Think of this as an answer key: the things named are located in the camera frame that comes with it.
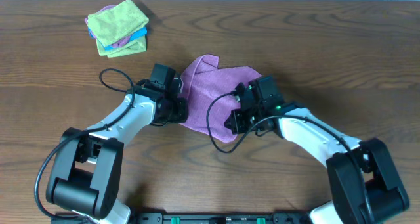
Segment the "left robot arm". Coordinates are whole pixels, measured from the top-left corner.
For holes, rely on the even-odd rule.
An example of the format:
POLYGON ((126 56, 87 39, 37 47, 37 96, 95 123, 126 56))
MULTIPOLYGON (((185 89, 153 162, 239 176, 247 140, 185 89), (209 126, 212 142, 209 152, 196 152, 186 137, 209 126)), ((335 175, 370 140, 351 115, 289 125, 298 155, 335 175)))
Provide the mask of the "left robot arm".
POLYGON ((53 221, 129 223, 131 209, 117 199, 123 151, 141 129, 183 123, 182 80, 155 64, 148 79, 129 82, 122 103, 98 123, 63 132, 35 180, 39 209, 53 221))

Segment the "purple microfibre cloth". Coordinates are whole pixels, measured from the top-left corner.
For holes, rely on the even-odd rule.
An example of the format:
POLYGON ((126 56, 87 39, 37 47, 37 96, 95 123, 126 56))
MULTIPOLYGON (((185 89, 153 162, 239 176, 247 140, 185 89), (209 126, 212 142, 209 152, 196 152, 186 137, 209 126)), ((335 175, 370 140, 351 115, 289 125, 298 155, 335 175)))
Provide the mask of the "purple microfibre cloth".
POLYGON ((248 85, 259 77, 261 75, 248 66, 219 68, 219 57, 215 55, 198 57, 180 76, 183 82, 180 96, 188 103, 188 119, 182 125, 193 131, 211 133, 223 143, 234 141, 236 136, 225 128, 224 122, 240 104, 228 96, 214 100, 235 90, 239 83, 248 85))

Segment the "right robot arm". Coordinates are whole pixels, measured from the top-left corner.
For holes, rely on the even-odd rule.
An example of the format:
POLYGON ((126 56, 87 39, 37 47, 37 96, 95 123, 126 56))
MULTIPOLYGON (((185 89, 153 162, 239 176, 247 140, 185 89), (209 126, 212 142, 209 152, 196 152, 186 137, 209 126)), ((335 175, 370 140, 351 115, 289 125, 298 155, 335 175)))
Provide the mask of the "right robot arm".
POLYGON ((234 134, 272 131, 303 148, 327 170, 332 200, 311 210, 311 223, 383 223, 406 211, 408 194, 385 143, 345 135, 297 102, 285 102, 263 76, 231 93, 240 108, 224 125, 234 134))

